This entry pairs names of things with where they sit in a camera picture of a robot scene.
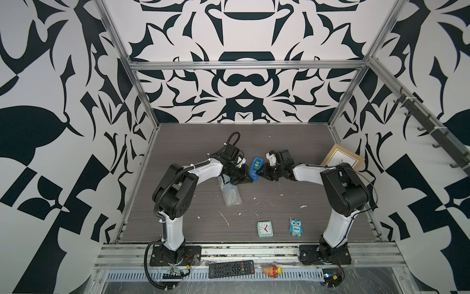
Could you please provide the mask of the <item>clear bubble wrap sheet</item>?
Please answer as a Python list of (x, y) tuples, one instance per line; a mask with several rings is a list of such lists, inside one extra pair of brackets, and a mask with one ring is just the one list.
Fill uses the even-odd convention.
[(239, 194), (238, 187), (230, 183), (230, 177), (220, 175), (218, 177), (219, 187), (222, 193), (223, 200), (227, 207), (232, 207), (242, 204), (242, 198)]

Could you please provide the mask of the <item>blue tape dispenser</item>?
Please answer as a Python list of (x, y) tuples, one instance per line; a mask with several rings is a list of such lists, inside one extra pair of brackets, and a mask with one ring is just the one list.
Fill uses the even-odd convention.
[(257, 172), (262, 168), (263, 164), (264, 160), (262, 158), (254, 158), (249, 171), (249, 175), (253, 179), (253, 181), (258, 180), (259, 175), (257, 174)]

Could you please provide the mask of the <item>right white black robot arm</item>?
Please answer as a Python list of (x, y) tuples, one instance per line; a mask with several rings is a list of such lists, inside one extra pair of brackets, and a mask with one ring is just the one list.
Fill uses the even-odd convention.
[(257, 175), (269, 181), (286, 178), (323, 185), (332, 213), (327, 229), (319, 239), (319, 256), (325, 260), (345, 251), (356, 216), (365, 212), (364, 207), (373, 198), (359, 178), (360, 174), (347, 162), (331, 167), (296, 164), (287, 149), (272, 150), (266, 157), (268, 161)]

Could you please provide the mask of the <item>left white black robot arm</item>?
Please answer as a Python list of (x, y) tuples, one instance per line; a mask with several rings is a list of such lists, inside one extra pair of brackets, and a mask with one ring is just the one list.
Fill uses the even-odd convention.
[(244, 153), (236, 146), (240, 138), (239, 132), (232, 133), (223, 147), (207, 154), (203, 162), (187, 166), (170, 165), (157, 185), (152, 196), (154, 214), (162, 222), (162, 248), (169, 253), (179, 254), (184, 249), (183, 215), (199, 184), (218, 177), (221, 177), (223, 187), (253, 182)]

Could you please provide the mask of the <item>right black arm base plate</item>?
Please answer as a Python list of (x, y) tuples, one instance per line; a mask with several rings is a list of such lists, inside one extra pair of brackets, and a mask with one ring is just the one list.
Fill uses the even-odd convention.
[(330, 248), (328, 245), (299, 246), (299, 260), (303, 265), (350, 265), (351, 254), (347, 246)]

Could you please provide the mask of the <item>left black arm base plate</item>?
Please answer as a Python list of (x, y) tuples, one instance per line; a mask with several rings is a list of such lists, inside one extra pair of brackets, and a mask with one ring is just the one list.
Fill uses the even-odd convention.
[(198, 263), (201, 257), (201, 246), (182, 245), (176, 251), (164, 245), (154, 246), (151, 250), (149, 265), (151, 267), (180, 266)]

